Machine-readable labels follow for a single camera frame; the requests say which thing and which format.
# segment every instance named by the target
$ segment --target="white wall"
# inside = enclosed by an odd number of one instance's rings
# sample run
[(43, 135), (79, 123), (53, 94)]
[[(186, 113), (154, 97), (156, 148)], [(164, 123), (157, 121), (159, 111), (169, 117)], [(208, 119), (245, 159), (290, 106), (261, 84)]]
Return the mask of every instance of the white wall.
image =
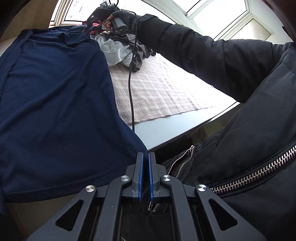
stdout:
[(284, 44), (292, 42), (291, 38), (282, 29), (283, 24), (274, 12), (262, 0), (248, 0), (250, 12), (255, 15), (261, 23), (268, 26), (274, 34), (267, 41), (273, 44)]

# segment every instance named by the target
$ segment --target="ribbed cuff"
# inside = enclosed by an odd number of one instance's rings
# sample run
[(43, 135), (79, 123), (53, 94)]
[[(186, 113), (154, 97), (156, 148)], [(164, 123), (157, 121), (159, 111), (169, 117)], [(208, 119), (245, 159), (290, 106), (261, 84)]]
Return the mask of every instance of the ribbed cuff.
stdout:
[(146, 14), (139, 18), (138, 39), (146, 47), (158, 52), (158, 42), (163, 32), (171, 26), (159, 18)]

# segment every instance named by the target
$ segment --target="person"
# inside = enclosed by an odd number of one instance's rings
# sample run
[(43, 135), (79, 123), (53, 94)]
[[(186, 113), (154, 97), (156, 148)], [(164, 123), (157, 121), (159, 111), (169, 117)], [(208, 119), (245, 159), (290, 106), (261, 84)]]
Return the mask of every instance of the person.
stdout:
[[(266, 2), (282, 16), (286, 31), (295, 41), (295, 19), (288, 18), (289, 14), (293, 17), (295, 3)], [(131, 34), (137, 28), (142, 44), (245, 103), (224, 128), (194, 147), (192, 158), (185, 155), (179, 161), (179, 166), (185, 164), (178, 178), (184, 184), (203, 183), (212, 188), (268, 240), (295, 240), (295, 44), (214, 41), (149, 14), (138, 16), (136, 25), (135, 15), (125, 10), (108, 17), (104, 23), (108, 29), (114, 17), (120, 17)], [(168, 160), (165, 166), (169, 169), (184, 153)], [(122, 236), (136, 240), (142, 234), (142, 240), (170, 240), (164, 233), (164, 223), (169, 225), (168, 211), (154, 211), (157, 218), (152, 211), (127, 212)]]

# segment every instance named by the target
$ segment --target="silver zipper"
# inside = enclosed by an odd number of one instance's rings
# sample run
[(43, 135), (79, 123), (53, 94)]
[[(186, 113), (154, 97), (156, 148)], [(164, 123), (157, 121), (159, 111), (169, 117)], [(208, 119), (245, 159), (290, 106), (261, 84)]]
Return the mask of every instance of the silver zipper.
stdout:
[(276, 161), (267, 164), (265, 167), (260, 168), (250, 175), (246, 175), (244, 178), (229, 182), (225, 185), (211, 188), (216, 194), (224, 194), (235, 191), (237, 188), (244, 187), (255, 181), (260, 181), (261, 178), (273, 173), (281, 166), (286, 165), (296, 155), (296, 145), (288, 150), (283, 156), (279, 157)]
[[(181, 172), (183, 166), (185, 165), (185, 163), (188, 162), (188, 161), (192, 158), (192, 155), (193, 155), (193, 149), (194, 149), (194, 145), (192, 145), (187, 151), (184, 152), (184, 154), (183, 154), (181, 157), (179, 157), (177, 160), (174, 161), (174, 163), (171, 165), (171, 167), (170, 167), (170, 169), (169, 169), (169, 171), (168, 171), (168, 175), (170, 174), (170, 172), (171, 172), (171, 170), (172, 170), (174, 164), (175, 164), (177, 161), (179, 161), (183, 156), (185, 156), (185, 154), (191, 152), (191, 156), (190, 156), (190, 158), (189, 158), (187, 161), (185, 161), (185, 162), (181, 165), (181, 167), (180, 167), (180, 169), (179, 169), (179, 171), (178, 171), (178, 173), (177, 173), (177, 176), (176, 176), (176, 178), (178, 178), (178, 176), (180, 175), (180, 172)], [(155, 211), (156, 211), (156, 208), (157, 208), (158, 206), (159, 206), (159, 203), (155, 205), (155, 207), (153, 208), (152, 212), (155, 212)], [(152, 202), (149, 203), (148, 211), (150, 211), (151, 208), (152, 208)]]

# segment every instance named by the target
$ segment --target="silver screw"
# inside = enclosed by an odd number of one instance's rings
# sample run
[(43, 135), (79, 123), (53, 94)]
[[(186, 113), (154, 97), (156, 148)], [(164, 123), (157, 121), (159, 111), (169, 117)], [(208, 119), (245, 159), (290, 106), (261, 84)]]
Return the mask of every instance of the silver screw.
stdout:
[(85, 190), (86, 190), (87, 192), (93, 192), (93, 191), (95, 190), (95, 187), (94, 187), (93, 185), (89, 185), (89, 186), (87, 186), (87, 187), (85, 188)]
[(130, 180), (131, 178), (127, 175), (124, 175), (120, 178), (123, 182), (127, 182), (128, 180)]
[(168, 182), (172, 179), (172, 177), (170, 175), (164, 175), (161, 177), (165, 182)]
[(206, 185), (203, 185), (203, 184), (199, 184), (197, 186), (197, 189), (200, 191), (200, 192), (204, 192), (206, 189), (207, 189), (207, 186)]

